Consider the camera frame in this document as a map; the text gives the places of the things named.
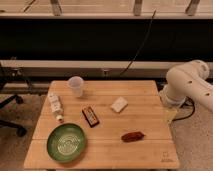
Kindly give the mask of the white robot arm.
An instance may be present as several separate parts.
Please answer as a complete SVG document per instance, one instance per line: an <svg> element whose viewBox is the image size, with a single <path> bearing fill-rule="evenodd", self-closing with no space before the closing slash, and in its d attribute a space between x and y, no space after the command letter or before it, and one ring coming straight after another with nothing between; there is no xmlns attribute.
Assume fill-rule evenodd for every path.
<svg viewBox="0 0 213 171"><path fill-rule="evenodd" d="M164 106L180 107L187 97L213 112L213 85L206 79L210 74L202 60L193 60L172 67L166 74L167 84L160 91Z"/></svg>

